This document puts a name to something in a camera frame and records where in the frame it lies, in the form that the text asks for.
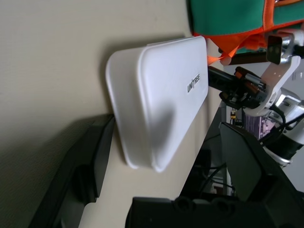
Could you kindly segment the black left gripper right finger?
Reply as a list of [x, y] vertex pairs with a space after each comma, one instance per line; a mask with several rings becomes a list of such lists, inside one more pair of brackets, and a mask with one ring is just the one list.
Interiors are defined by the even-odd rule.
[[304, 200], [256, 137], [221, 123], [222, 150], [238, 198], [262, 203], [278, 228], [304, 226]]

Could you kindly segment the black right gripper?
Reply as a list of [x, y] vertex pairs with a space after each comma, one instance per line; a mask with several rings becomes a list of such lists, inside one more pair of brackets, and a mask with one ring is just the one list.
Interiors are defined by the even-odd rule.
[[236, 67], [234, 76], [218, 68], [208, 67], [208, 84], [222, 91], [221, 100], [232, 108], [257, 108], [267, 97], [266, 83], [248, 70]]

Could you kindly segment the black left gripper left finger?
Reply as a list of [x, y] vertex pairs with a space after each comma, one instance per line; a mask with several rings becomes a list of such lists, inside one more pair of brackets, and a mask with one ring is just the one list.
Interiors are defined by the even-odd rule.
[[94, 120], [68, 150], [35, 213], [37, 228], [77, 228], [87, 204], [100, 196], [114, 116]]

